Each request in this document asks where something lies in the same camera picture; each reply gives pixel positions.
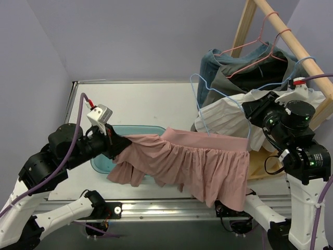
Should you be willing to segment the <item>white pleated skirt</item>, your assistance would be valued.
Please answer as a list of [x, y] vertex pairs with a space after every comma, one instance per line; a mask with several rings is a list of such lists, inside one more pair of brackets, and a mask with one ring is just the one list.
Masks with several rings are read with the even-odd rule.
[[262, 129], [249, 125], [243, 111], [239, 108], [242, 103], [256, 101], [266, 94], [268, 94], [266, 90], [252, 90], [247, 94], [221, 98], [201, 108], [194, 126], [198, 132], [249, 138], [252, 151], [264, 148], [268, 152], [273, 152], [275, 148], [267, 141]]

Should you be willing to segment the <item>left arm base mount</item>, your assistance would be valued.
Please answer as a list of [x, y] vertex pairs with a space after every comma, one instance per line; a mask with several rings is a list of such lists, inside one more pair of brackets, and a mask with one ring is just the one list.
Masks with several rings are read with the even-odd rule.
[[121, 202], [107, 202], [96, 191], [86, 191], [81, 196], [87, 198], [92, 203], [93, 211], [82, 219], [86, 220], [109, 220], [109, 219], [121, 219], [122, 217], [122, 203]]

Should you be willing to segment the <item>pink pleated skirt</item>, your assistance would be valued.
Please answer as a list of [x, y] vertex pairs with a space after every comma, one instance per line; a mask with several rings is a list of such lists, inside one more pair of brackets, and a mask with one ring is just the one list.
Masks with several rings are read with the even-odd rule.
[[132, 144], [120, 153], [107, 178], [138, 187], [144, 176], [159, 186], [177, 184], [212, 207], [219, 200], [242, 211], [250, 163], [248, 139], [167, 128], [156, 134], [128, 135]]

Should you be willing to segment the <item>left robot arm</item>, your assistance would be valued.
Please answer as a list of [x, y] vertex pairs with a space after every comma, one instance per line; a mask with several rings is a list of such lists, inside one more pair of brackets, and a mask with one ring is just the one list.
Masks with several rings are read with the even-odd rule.
[[65, 123], [48, 136], [48, 143], [32, 155], [18, 174], [15, 188], [1, 210], [1, 249], [35, 249], [51, 232], [78, 219], [100, 219], [110, 213], [103, 197], [85, 191], [76, 201], [44, 214], [36, 208], [68, 171], [105, 155], [115, 159], [131, 145], [111, 125], [106, 134], [92, 126], [86, 133], [74, 123]]

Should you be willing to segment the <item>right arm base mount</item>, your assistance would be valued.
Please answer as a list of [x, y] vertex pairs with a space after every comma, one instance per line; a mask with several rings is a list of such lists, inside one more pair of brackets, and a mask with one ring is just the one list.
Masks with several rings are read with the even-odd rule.
[[232, 210], [225, 205], [223, 205], [220, 201], [215, 201], [215, 213], [218, 218], [226, 218], [226, 217], [250, 217], [248, 213], [245, 211], [235, 211]]

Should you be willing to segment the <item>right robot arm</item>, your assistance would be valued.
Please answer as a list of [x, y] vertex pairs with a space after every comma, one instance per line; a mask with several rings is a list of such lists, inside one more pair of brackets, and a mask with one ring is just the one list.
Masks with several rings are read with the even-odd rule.
[[248, 121], [261, 128], [278, 151], [275, 157], [290, 187], [291, 218], [276, 213], [253, 193], [233, 199], [231, 209], [237, 215], [250, 214], [267, 232], [272, 249], [331, 249], [321, 218], [332, 185], [331, 156], [309, 127], [315, 108], [299, 100], [281, 104], [277, 98], [269, 92], [242, 107]]

